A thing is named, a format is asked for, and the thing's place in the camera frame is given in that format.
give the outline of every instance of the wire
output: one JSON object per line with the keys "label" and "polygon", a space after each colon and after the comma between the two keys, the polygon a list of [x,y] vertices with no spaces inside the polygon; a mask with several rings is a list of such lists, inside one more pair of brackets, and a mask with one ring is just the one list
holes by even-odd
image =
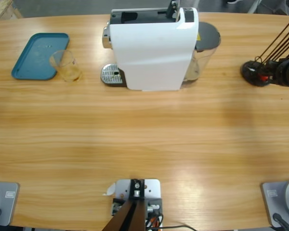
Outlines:
{"label": "wire", "polygon": [[269,9],[270,11],[272,11],[272,13],[274,13],[274,10],[270,7],[268,7],[267,5],[263,4],[262,2],[260,2],[260,5],[264,6],[265,8]]}
{"label": "wire", "polygon": [[258,6],[260,5],[260,0],[258,0],[258,2],[257,2],[257,7],[256,7],[256,13],[258,13]]}
{"label": "wire", "polygon": [[286,15],[288,15],[286,0],[284,1],[284,3],[285,3],[285,11],[286,11]]}
{"label": "wire", "polygon": [[188,228],[190,230],[193,231],[197,231],[195,230],[193,227],[190,227],[188,225],[177,225],[177,226],[165,226],[165,227],[151,227],[151,230],[163,230],[163,229],[177,229],[177,228]]}

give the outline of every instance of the wood grain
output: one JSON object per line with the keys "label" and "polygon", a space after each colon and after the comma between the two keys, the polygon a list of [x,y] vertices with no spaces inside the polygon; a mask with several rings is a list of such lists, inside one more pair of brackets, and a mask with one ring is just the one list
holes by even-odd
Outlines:
{"label": "wood grain", "polygon": [[[13,225],[102,230],[118,179],[157,178],[164,225],[199,230],[268,226],[260,184],[289,180],[289,88],[252,87],[240,66],[286,16],[201,13],[222,42],[195,85],[176,92],[111,88],[101,68],[109,15],[0,22],[0,181],[20,183]],[[28,39],[65,32],[83,78],[20,81]]]}

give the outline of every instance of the white label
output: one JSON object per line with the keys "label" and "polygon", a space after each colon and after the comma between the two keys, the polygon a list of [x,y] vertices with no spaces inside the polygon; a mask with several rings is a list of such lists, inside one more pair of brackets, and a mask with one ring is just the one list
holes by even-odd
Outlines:
{"label": "white label", "polygon": [[6,191],[5,198],[14,198],[14,197],[15,197],[15,192]]}
{"label": "white label", "polygon": [[267,193],[269,197],[278,196],[276,190],[267,190]]}

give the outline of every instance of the black cable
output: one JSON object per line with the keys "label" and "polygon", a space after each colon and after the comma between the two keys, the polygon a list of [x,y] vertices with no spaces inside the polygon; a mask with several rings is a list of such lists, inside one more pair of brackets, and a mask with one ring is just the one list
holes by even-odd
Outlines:
{"label": "black cable", "polygon": [[269,9],[270,11],[272,11],[272,13],[274,13],[274,10],[270,7],[268,7],[267,5],[264,5],[262,2],[260,2],[260,5],[264,6],[265,8]]}
{"label": "black cable", "polygon": [[257,2],[256,13],[258,13],[258,6],[260,5],[260,0]]}
{"label": "black cable", "polygon": [[188,228],[190,230],[193,231],[197,231],[195,230],[193,227],[190,227],[188,225],[177,225],[177,226],[165,226],[165,227],[151,227],[151,230],[163,230],[163,229],[177,229],[177,228]]}

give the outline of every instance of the plastic cup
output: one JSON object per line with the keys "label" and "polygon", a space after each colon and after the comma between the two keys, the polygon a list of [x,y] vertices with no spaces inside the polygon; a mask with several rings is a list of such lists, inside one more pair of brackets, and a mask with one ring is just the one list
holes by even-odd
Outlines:
{"label": "plastic cup", "polygon": [[65,82],[77,81],[82,76],[82,72],[71,51],[56,51],[49,58],[49,62]]}

